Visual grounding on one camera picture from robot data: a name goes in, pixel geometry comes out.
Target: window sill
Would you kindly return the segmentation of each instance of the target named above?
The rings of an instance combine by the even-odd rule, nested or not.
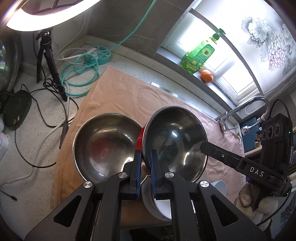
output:
[[[186,70],[182,69],[179,65],[181,58],[168,51],[167,49],[160,47],[153,58],[187,78],[189,81],[203,90],[206,94],[211,96],[226,111],[230,111],[236,107],[235,104],[228,98],[228,96],[226,96],[214,83],[203,82],[200,78],[200,72],[190,74]],[[238,122],[242,121],[242,118],[241,116],[239,116],[239,114],[234,114],[233,117]]]

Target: grape decal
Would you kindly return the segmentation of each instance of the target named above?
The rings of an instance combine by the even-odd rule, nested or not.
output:
[[[248,44],[261,48],[261,62],[268,61],[270,71],[282,68],[285,75],[296,65],[292,57],[296,43],[281,19],[247,17],[242,20],[242,30],[250,36]]]

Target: metal bolt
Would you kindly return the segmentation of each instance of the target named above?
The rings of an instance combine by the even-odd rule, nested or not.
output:
[[[128,174],[126,172],[120,172],[118,173],[119,178],[125,178],[128,176]]]
[[[167,178],[171,178],[171,177],[174,176],[174,174],[173,174],[172,172],[167,172],[167,173],[165,174],[165,176],[166,176]]]
[[[203,187],[203,188],[207,188],[209,186],[209,183],[207,181],[201,181],[200,182],[200,185]]]
[[[85,188],[90,188],[90,187],[92,187],[92,182],[85,182],[85,183],[83,184],[83,186],[84,186]]]

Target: tripod leg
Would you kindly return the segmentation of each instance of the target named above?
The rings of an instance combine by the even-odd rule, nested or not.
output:
[[[38,52],[38,60],[37,60],[37,75],[36,75],[36,83],[40,82],[40,74],[41,74],[41,63],[42,63],[43,49],[39,49]]]
[[[61,79],[59,78],[59,73],[57,72],[57,67],[54,62],[54,57],[52,55],[51,48],[48,48],[45,50],[44,56],[46,58],[46,62],[47,62],[49,71],[52,75],[53,82],[56,85],[60,85],[57,87],[59,92],[61,92],[61,93],[64,92],[64,88],[62,87]],[[67,101],[67,95],[65,92],[63,94],[61,94],[61,96],[62,96],[63,101]]]

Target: grape bunch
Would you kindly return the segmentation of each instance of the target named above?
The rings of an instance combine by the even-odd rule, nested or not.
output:
[[[276,34],[274,31],[270,35],[270,43],[267,46],[269,70],[274,71],[285,66],[286,55],[285,55],[285,41],[284,34]]]

